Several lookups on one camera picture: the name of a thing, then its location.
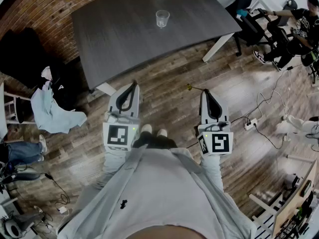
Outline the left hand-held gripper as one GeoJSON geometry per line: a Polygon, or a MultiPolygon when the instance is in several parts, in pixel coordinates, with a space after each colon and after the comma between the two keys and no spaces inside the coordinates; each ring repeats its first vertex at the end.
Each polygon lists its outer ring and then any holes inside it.
{"type": "Polygon", "coordinates": [[[117,90],[109,100],[103,122],[106,151],[131,151],[139,134],[140,87],[136,81],[117,90]]]}

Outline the white stool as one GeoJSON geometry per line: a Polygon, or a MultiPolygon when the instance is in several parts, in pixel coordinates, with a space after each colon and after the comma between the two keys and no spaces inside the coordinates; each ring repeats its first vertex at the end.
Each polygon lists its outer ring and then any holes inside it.
{"type": "Polygon", "coordinates": [[[12,101],[4,103],[4,108],[8,109],[8,114],[5,115],[6,124],[35,124],[34,121],[27,121],[24,119],[22,109],[22,102],[31,102],[30,98],[11,94],[6,91],[4,91],[4,96],[12,98],[12,101]]]}

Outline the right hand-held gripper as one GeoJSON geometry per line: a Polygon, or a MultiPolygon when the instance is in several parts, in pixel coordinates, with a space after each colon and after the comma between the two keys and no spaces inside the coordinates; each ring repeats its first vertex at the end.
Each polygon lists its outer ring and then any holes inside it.
{"type": "Polygon", "coordinates": [[[200,125],[197,136],[201,156],[224,156],[232,153],[233,132],[228,121],[228,108],[223,106],[209,90],[200,95],[200,125]],[[221,121],[209,123],[210,119],[221,121]]]}

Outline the wooden desk board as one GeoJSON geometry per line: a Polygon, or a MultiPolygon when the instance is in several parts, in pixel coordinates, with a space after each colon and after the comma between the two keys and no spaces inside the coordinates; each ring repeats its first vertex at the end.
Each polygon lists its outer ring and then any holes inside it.
{"type": "Polygon", "coordinates": [[[309,197],[312,192],[316,177],[317,160],[311,163],[311,166],[303,177],[299,187],[293,192],[293,194],[286,200],[285,204],[277,211],[273,224],[272,239],[281,231],[281,226],[290,220],[294,215],[294,211],[302,206],[304,201],[309,197]]]}

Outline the person's grey shirt torso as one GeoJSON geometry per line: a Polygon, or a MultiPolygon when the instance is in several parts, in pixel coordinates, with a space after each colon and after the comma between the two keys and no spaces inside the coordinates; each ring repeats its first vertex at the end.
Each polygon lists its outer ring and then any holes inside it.
{"type": "Polygon", "coordinates": [[[57,239],[254,239],[255,224],[185,148],[134,148],[85,188],[57,239]]]}

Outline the black jacket with white logo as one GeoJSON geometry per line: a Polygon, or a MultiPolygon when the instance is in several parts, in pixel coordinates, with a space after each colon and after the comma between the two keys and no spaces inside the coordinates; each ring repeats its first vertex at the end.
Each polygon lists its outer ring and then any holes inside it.
{"type": "Polygon", "coordinates": [[[53,61],[49,64],[49,69],[54,100],[66,111],[75,110],[79,94],[79,78],[62,62],[53,61]]]}

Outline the black office chair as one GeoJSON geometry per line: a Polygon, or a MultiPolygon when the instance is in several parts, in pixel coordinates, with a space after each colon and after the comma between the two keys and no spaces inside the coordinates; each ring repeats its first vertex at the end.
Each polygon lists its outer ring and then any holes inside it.
{"type": "Polygon", "coordinates": [[[241,56],[241,45],[239,40],[242,39],[246,41],[247,46],[256,45],[264,37],[265,31],[256,22],[258,19],[255,16],[251,16],[249,13],[246,17],[237,15],[236,11],[239,9],[248,10],[248,6],[251,4],[252,0],[235,0],[231,5],[229,5],[226,10],[231,14],[231,16],[236,20],[236,22],[241,27],[241,31],[234,33],[234,39],[238,48],[236,56],[241,56]]]}
{"type": "Polygon", "coordinates": [[[291,15],[290,10],[283,10],[284,14],[277,15],[274,12],[274,15],[277,16],[277,19],[270,20],[269,16],[266,14],[266,10],[259,8],[259,14],[257,18],[262,16],[268,21],[267,30],[271,33],[271,37],[268,37],[264,34],[264,37],[267,39],[267,42],[260,42],[259,44],[268,44],[271,47],[271,50],[276,48],[276,44],[281,45],[289,42],[289,37],[292,37],[293,34],[287,34],[282,26],[286,26],[291,15]]]}

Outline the white table leg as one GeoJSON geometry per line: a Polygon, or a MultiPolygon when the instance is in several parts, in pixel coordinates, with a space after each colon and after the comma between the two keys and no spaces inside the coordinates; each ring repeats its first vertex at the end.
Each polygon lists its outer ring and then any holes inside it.
{"type": "Polygon", "coordinates": [[[210,48],[210,50],[202,58],[203,62],[207,62],[232,36],[234,33],[230,33],[221,36],[216,43],[210,48]]]}
{"type": "Polygon", "coordinates": [[[117,91],[115,88],[113,88],[111,85],[109,85],[106,82],[97,86],[96,89],[107,94],[108,96],[112,96],[117,91]]]}

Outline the person's left forearm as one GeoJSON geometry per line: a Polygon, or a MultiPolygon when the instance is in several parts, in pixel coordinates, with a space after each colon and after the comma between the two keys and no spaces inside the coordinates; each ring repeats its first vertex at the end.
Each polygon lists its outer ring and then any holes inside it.
{"type": "Polygon", "coordinates": [[[117,173],[117,171],[123,166],[130,152],[128,151],[119,151],[119,152],[106,152],[105,161],[102,168],[102,175],[99,179],[101,186],[105,186],[108,181],[117,173]]]}

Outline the light blue cloth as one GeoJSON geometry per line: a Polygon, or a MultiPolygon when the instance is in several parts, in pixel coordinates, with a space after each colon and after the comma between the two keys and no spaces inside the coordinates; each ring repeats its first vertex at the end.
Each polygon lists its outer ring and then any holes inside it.
{"type": "Polygon", "coordinates": [[[34,92],[30,102],[38,129],[49,133],[69,133],[87,120],[84,112],[66,111],[58,105],[49,81],[34,92]]]}

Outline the person's right forearm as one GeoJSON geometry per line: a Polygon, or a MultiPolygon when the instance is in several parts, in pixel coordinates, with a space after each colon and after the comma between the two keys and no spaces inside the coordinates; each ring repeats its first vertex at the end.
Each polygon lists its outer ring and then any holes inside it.
{"type": "Polygon", "coordinates": [[[200,166],[206,171],[212,182],[224,192],[222,176],[220,171],[220,157],[206,156],[201,158],[200,166]]]}

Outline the white power strip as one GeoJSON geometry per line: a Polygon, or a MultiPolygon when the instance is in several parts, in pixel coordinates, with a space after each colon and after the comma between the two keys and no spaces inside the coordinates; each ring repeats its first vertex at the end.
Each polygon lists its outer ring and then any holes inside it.
{"type": "Polygon", "coordinates": [[[257,119],[248,120],[248,122],[244,124],[244,128],[246,130],[250,130],[257,125],[257,122],[258,122],[257,119]]]}

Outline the clear drinking glass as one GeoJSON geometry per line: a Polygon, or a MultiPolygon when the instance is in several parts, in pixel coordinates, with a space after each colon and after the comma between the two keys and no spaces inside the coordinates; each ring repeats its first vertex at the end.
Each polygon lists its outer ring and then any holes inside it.
{"type": "Polygon", "coordinates": [[[156,21],[159,28],[164,28],[169,20],[170,13],[167,10],[158,10],[156,12],[156,21]]]}

